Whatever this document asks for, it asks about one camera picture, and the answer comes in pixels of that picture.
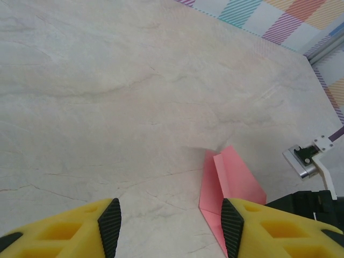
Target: marble surface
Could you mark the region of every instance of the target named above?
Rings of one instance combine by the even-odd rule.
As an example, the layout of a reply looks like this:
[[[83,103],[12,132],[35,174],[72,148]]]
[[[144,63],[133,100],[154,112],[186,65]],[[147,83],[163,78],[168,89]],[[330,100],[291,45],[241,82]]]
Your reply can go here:
[[[0,234],[119,197],[118,257],[224,257],[204,149],[233,145],[274,200],[323,189],[282,152],[340,126],[306,58],[172,0],[0,0]]]

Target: colorful striped wallpaper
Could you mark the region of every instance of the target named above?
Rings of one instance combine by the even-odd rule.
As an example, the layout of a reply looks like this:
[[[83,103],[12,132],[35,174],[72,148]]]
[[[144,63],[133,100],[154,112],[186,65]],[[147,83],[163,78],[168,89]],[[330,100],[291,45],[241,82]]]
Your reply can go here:
[[[313,69],[339,119],[344,124],[344,44],[317,62]]]
[[[177,0],[306,56],[344,27],[344,0]]]

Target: pink origami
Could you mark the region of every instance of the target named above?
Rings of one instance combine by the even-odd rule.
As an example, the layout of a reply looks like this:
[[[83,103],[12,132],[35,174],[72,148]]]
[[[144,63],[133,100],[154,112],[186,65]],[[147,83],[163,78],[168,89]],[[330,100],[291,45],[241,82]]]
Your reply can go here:
[[[220,154],[206,151],[199,199],[199,209],[227,256],[221,227],[224,198],[240,198],[263,205],[267,200],[266,193],[232,146]]]

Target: tabletop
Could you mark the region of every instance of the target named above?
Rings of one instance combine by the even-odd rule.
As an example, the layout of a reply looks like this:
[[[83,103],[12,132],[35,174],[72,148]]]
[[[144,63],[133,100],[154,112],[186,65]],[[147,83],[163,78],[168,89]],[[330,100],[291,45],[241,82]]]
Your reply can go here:
[[[1,0],[0,85],[0,233],[117,197],[117,257],[224,257],[205,150],[274,200],[324,188],[282,152],[341,126],[304,56],[173,0]]]

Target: pastel striped pattern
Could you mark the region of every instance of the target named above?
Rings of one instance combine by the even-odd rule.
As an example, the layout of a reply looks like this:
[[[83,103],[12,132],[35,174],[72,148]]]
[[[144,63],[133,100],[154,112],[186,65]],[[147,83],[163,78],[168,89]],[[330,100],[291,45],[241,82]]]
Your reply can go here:
[[[268,31],[263,35],[263,38],[280,45],[301,25],[301,23],[301,20],[296,19],[285,12],[281,17],[279,17],[277,22],[268,29]]]
[[[319,70],[318,70],[317,68],[314,68],[313,70],[314,70],[314,72],[315,72],[315,74],[316,74],[316,76],[317,76],[317,78],[318,78],[318,80],[319,80],[321,86],[322,86],[323,88],[327,88],[327,85],[326,85],[326,83],[325,83],[325,81],[324,81],[322,75],[320,74]]]
[[[294,2],[294,0],[264,0],[264,2],[285,11]]]
[[[261,2],[262,0],[230,0],[219,19],[242,28]]]
[[[326,85],[322,75],[320,74],[319,70],[317,68],[314,68],[314,72],[322,86],[322,88],[324,89],[329,101],[331,102],[332,104],[332,107],[334,108],[334,111],[336,112],[337,116],[339,117],[340,121],[342,122],[342,124],[344,125],[344,114],[343,112],[341,111],[337,101],[336,101],[336,98],[333,96],[332,94],[332,90],[330,90],[330,88],[335,85],[335,87],[340,87],[340,96],[342,97],[343,101],[344,101],[344,78],[342,78],[341,80],[333,83],[330,88]]]
[[[344,78],[332,83],[329,90],[339,106],[344,105]]]
[[[337,49],[333,52],[330,52],[329,54],[327,54],[324,58],[322,58],[319,62],[317,62],[317,66],[318,65],[323,65],[324,63],[328,62],[329,60],[332,59],[332,57],[334,57],[335,55],[337,55],[339,52],[341,52],[342,49]]]
[[[328,0],[305,22],[319,30],[324,30],[342,13],[344,13],[343,0]]]
[[[263,38],[276,44],[286,40],[325,0],[296,0],[268,29]]]
[[[339,25],[337,28],[335,28],[333,31],[331,31],[329,34],[331,36],[334,36],[335,34],[337,34],[337,32],[339,32],[343,29],[344,29],[344,22],[341,25]]]
[[[327,35],[323,39],[321,39],[318,43],[316,43],[312,48],[310,48],[304,55],[309,57],[313,52],[315,52],[320,46],[322,46],[327,40],[331,38],[331,35]]]
[[[189,7],[192,7],[194,5],[195,1],[196,0],[177,0],[177,2],[185,4],[185,5],[189,6]]]
[[[304,22],[325,2],[326,0],[296,0],[285,12]]]

